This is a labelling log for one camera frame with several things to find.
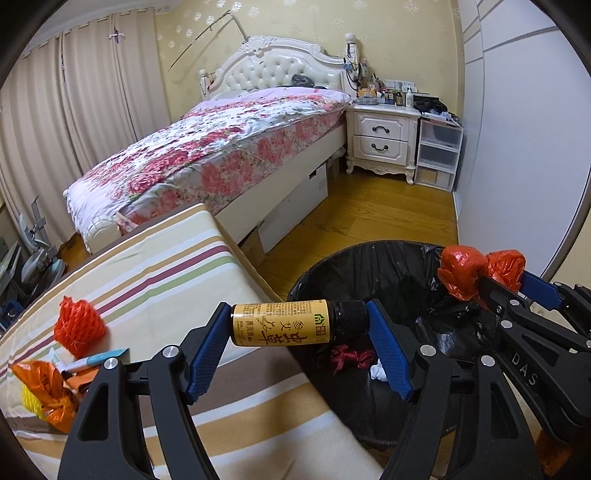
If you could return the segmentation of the orange paper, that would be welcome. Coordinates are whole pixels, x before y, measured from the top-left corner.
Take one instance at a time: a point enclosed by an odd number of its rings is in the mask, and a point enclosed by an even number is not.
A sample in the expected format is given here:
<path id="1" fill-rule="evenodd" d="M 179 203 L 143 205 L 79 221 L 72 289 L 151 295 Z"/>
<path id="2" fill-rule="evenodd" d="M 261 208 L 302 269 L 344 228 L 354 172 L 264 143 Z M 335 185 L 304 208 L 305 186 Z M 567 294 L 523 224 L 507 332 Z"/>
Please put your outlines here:
<path id="1" fill-rule="evenodd" d="M 85 395 L 99 370 L 99 367 L 93 367 L 87 370 L 75 372 L 72 376 L 65 380 L 65 383 L 72 391 L 75 391 L 79 395 Z"/>

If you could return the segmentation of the orange plastic snack bag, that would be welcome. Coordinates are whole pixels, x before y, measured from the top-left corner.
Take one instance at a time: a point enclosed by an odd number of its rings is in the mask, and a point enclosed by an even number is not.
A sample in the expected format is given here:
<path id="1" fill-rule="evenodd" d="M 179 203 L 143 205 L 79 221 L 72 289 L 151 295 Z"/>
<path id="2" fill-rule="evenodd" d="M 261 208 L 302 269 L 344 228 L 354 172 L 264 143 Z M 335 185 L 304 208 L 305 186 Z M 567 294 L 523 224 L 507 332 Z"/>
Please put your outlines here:
<path id="1" fill-rule="evenodd" d="M 35 360 L 11 365 L 13 374 L 39 400 L 47 422 L 68 434 L 78 411 L 78 400 L 64 386 L 57 368 L 49 362 Z"/>

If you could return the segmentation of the red plastic bag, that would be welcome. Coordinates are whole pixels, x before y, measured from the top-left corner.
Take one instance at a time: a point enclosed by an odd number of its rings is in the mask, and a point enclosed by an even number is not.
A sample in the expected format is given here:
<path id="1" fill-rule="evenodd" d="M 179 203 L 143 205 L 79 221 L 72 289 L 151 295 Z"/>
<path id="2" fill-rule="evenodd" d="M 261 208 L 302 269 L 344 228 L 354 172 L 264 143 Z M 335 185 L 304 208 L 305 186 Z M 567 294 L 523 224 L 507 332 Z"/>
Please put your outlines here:
<path id="1" fill-rule="evenodd" d="M 450 245 L 441 254 L 438 278 L 452 296 L 471 301 L 479 297 L 481 278 L 490 278 L 517 292 L 525 269 L 526 258 L 515 249 L 483 254 L 471 246 Z"/>

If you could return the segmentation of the yellow bottle black cap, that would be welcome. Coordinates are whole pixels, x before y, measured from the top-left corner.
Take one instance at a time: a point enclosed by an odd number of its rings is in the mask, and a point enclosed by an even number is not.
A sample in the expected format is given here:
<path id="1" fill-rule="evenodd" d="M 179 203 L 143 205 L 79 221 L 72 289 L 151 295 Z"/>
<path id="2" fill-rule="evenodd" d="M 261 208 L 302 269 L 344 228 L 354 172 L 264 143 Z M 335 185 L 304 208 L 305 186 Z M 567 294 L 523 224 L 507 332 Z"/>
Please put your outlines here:
<path id="1" fill-rule="evenodd" d="M 233 343 L 242 347 L 345 342 L 370 329 L 368 308 L 359 300 L 238 304 L 229 324 Z"/>

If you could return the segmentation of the yellow foam fruit net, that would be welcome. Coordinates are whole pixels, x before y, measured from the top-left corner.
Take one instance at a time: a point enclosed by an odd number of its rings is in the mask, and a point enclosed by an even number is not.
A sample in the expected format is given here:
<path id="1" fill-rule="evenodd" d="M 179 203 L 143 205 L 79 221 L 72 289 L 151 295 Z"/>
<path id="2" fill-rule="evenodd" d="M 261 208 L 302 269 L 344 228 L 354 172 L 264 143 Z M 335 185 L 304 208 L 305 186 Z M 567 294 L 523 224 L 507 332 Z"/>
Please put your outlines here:
<path id="1" fill-rule="evenodd" d="M 23 384 L 21 388 L 22 404 L 25 409 L 33 413 L 40 420 L 45 421 L 45 413 L 41 401 Z"/>

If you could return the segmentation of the small white ointment tube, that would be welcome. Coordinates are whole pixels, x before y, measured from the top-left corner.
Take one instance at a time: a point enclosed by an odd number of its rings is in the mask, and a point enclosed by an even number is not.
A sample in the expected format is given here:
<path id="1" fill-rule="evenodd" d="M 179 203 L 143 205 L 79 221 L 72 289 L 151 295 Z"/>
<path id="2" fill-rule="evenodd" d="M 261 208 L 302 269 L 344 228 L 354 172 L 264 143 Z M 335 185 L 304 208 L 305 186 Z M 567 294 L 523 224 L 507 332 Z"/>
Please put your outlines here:
<path id="1" fill-rule="evenodd" d="M 49 360 L 60 373 L 62 373 L 65 370 L 65 363 L 62 361 L 62 359 L 53 347 L 49 349 Z"/>

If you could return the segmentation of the white crumpled tissue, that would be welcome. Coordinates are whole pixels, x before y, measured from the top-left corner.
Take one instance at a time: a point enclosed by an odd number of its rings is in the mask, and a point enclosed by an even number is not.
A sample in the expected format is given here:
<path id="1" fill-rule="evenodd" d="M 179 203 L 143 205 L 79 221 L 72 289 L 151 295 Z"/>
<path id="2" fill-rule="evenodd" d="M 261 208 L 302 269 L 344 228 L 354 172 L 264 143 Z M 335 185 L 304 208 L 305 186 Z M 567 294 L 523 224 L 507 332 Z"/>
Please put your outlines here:
<path id="1" fill-rule="evenodd" d="M 381 360 L 378 360 L 376 364 L 370 366 L 370 378 L 384 383 L 388 382 L 388 376 Z"/>

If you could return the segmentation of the red ribbon scrap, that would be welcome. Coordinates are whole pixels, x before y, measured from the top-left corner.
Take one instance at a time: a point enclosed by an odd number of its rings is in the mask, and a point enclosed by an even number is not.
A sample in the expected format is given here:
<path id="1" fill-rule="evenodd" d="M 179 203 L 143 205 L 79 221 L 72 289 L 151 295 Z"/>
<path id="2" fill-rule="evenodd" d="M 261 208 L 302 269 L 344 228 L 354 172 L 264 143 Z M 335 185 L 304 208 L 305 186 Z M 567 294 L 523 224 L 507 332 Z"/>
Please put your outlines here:
<path id="1" fill-rule="evenodd" d="M 376 353 L 373 350 L 353 350 L 348 345 L 339 345 L 332 349 L 329 361 L 332 365 L 332 373 L 344 369 L 346 366 L 355 366 L 362 370 L 368 370 L 374 364 Z"/>

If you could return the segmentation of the red foam fruit net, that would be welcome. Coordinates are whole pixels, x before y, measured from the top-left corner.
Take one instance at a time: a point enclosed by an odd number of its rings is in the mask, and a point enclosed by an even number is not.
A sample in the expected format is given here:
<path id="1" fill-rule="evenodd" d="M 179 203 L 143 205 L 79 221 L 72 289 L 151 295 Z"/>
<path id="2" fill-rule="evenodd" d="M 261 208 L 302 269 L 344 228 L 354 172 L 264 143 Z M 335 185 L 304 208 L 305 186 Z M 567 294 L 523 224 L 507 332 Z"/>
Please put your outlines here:
<path id="1" fill-rule="evenodd" d="M 64 296 L 53 328 L 53 338 L 75 358 L 82 358 L 106 335 L 106 325 L 86 300 Z"/>

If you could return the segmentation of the striped bed cover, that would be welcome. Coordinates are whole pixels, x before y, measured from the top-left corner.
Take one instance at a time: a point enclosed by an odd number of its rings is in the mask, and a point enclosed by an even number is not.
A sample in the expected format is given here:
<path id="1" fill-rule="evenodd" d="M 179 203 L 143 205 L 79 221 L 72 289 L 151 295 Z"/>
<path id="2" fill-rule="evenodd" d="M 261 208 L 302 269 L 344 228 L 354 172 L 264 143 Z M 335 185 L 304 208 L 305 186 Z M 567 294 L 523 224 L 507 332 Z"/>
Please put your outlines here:
<path id="1" fill-rule="evenodd" d="M 64 298 L 91 303 L 107 327 L 100 351 L 130 362 L 179 344 L 221 302 L 271 302 L 270 286 L 204 207 L 194 206 L 92 257 L 31 305 L 1 340 L 4 441 L 38 474 L 57 476 L 66 436 L 23 403 L 16 362 L 69 353 L 53 329 Z M 286 349 L 228 345 L 211 387 L 190 409 L 222 479 L 376 479 L 363 449 Z"/>

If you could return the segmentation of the grey desk chair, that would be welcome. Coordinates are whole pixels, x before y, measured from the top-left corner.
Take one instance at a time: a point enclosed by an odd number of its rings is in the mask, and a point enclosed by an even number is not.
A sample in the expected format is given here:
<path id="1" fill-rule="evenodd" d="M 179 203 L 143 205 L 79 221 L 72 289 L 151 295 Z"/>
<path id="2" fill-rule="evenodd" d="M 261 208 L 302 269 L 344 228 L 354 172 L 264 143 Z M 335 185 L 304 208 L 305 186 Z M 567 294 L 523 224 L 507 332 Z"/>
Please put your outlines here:
<path id="1" fill-rule="evenodd" d="M 30 253 L 21 270 L 21 282 L 32 288 L 32 299 L 53 288 L 64 276 L 67 267 L 57 256 L 57 248 L 50 243 L 45 231 L 47 222 L 40 214 L 38 199 L 36 197 L 31 203 L 33 224 L 27 224 L 23 213 L 18 219 L 21 239 Z"/>

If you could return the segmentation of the clear plastic drawer unit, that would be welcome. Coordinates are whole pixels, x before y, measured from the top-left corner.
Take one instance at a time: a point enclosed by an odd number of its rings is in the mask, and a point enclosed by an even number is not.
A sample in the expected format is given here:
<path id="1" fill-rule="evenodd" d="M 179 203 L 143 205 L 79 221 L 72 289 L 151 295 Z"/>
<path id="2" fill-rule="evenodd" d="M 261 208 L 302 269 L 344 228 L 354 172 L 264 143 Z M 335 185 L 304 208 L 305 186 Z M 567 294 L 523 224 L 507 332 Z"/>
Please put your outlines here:
<path id="1" fill-rule="evenodd" d="M 452 192 L 460 164 L 464 129 L 454 119 L 423 114 L 419 122 L 418 185 Z"/>

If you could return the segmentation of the white two-drawer nightstand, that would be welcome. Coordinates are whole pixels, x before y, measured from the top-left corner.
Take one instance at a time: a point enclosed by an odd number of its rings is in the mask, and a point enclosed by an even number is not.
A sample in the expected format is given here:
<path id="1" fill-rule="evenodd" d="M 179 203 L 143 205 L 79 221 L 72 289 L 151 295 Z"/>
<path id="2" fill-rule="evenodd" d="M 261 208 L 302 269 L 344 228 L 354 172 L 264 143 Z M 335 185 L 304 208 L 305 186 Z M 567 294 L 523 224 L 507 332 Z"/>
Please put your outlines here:
<path id="1" fill-rule="evenodd" d="M 392 105 L 346 108 L 346 173 L 356 167 L 377 175 L 403 175 L 415 183 L 420 112 Z"/>

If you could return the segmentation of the white underbed storage box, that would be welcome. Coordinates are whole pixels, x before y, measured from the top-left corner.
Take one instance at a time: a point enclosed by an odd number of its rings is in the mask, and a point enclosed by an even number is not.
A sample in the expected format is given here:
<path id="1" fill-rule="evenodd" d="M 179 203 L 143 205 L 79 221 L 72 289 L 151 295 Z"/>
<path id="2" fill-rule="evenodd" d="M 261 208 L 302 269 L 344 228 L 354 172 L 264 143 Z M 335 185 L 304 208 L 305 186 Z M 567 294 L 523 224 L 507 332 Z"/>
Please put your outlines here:
<path id="1" fill-rule="evenodd" d="M 263 252 L 268 253 L 290 233 L 305 217 L 328 197 L 327 165 L 322 164 L 301 181 L 293 192 L 287 195 L 263 219 L 259 225 L 259 239 Z"/>

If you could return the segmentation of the floral quilt bed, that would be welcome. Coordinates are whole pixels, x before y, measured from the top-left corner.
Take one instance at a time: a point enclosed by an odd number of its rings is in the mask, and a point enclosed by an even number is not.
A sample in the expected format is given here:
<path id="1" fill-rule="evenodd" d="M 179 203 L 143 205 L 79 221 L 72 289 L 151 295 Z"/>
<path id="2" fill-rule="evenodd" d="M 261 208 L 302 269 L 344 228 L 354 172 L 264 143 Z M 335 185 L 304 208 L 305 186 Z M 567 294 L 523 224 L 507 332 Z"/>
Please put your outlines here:
<path id="1" fill-rule="evenodd" d="M 88 252 L 141 224 L 204 204 L 235 241 L 300 195 L 345 144 L 352 98 L 276 87 L 197 104 L 179 121 L 103 160 L 64 192 Z"/>

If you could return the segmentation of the beige curtains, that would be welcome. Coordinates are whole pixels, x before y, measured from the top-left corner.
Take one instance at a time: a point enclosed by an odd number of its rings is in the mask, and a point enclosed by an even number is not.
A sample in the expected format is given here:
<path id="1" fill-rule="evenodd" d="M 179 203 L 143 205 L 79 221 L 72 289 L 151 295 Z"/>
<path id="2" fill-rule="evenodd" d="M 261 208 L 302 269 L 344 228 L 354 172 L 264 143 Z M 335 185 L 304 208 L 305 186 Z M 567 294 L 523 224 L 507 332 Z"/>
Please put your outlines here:
<path id="1" fill-rule="evenodd" d="M 106 5 L 51 29 L 1 88 L 1 198 L 10 216 L 33 202 L 51 242 L 74 234 L 64 191 L 100 161 L 168 125 L 156 9 Z"/>

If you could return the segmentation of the white tufted headboard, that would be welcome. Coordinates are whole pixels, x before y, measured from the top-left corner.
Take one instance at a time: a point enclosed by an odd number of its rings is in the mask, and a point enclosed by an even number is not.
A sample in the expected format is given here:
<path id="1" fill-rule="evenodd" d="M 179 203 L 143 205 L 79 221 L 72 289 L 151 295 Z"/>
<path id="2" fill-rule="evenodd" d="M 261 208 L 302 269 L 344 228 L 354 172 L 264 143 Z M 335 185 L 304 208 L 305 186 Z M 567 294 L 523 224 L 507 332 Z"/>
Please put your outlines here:
<path id="1" fill-rule="evenodd" d="M 212 73 L 199 71 L 204 100 L 228 92 L 249 92 L 288 86 L 304 75 L 317 86 L 353 95 L 342 57 L 329 56 L 324 47 L 300 39 L 253 35 Z"/>

